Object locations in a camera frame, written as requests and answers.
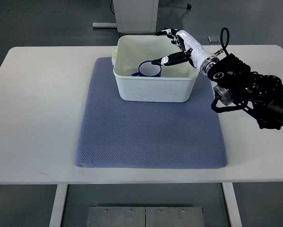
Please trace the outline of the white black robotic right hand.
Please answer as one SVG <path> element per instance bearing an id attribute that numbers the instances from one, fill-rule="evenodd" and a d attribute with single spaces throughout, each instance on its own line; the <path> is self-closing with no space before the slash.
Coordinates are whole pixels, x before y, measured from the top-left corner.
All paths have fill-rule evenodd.
<path id="1" fill-rule="evenodd" d="M 155 35 L 167 36 L 180 51 L 151 61 L 153 65 L 172 66 L 189 62 L 198 72 L 207 75 L 210 68 L 219 61 L 216 54 L 205 51 L 203 46 L 185 30 L 166 28 Z"/>

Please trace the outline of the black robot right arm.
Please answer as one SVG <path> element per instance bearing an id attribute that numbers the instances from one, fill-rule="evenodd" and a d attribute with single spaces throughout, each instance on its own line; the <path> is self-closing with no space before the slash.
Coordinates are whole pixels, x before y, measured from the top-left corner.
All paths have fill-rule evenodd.
<path id="1" fill-rule="evenodd" d="M 216 82 L 211 108 L 216 113 L 243 110 L 256 119 L 261 129 L 283 126 L 283 84 L 279 77 L 251 71 L 233 54 L 205 70 Z"/>

